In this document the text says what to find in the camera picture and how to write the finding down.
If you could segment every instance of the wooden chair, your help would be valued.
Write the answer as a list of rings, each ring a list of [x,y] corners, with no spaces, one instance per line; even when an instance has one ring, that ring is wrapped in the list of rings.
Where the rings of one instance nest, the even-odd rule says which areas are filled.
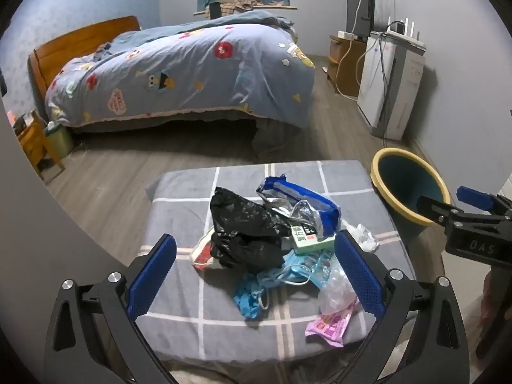
[[[62,171],[66,169],[53,149],[51,143],[44,135],[43,127],[40,124],[39,119],[34,119],[34,121],[21,132],[18,136],[18,140],[20,141],[21,147],[27,155],[30,164],[41,179],[43,179],[43,175],[37,168],[37,164],[44,159],[47,152]]]

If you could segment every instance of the blue gripper pad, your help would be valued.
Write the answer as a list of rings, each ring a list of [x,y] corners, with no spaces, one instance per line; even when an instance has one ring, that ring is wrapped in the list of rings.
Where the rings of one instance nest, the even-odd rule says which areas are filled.
[[[146,262],[127,292],[129,303],[126,312],[132,322],[148,312],[175,260],[176,241],[168,236]]]
[[[482,211],[490,211],[494,207],[491,196],[478,190],[461,186],[457,189],[457,199]]]
[[[373,313],[378,320],[386,310],[382,302],[382,286],[354,247],[344,233],[336,234],[334,239],[336,258],[349,278],[364,311]]]

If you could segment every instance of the cartoon print bedding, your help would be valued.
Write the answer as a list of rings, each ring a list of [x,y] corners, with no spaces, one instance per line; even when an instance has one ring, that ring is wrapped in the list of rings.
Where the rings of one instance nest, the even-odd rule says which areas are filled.
[[[81,127],[236,109],[305,127],[313,63],[285,26],[233,24],[229,17],[235,16],[180,34],[156,28],[155,39],[150,30],[122,34],[107,51],[102,45],[92,55],[71,60],[47,91],[48,116]],[[130,47],[131,41],[138,45]],[[121,49],[108,51],[114,47]]]

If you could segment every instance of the small waste basket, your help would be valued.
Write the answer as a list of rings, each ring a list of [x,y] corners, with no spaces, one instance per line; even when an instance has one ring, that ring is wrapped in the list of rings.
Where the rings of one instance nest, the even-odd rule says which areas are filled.
[[[399,148],[384,148],[373,157],[371,179],[383,198],[406,247],[435,223],[417,213],[421,195],[450,203],[446,184],[422,158]]]
[[[60,123],[54,124],[50,122],[48,127],[44,129],[44,135],[52,144],[60,159],[66,157],[73,149],[73,139],[68,129]]]

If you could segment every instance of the silver screw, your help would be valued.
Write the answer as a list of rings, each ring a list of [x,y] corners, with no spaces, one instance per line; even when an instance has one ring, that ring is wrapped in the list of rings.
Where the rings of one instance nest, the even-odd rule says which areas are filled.
[[[448,287],[450,285],[450,280],[448,280],[446,277],[440,277],[439,284],[443,287]]]
[[[71,289],[71,287],[73,287],[73,280],[66,280],[66,281],[62,284],[62,288],[63,288],[64,290]]]
[[[121,280],[121,273],[114,271],[108,276],[108,280],[110,283],[117,283],[119,280]]]
[[[402,280],[404,278],[404,274],[397,269],[391,270],[389,275],[391,276],[391,278],[394,278],[395,280]]]

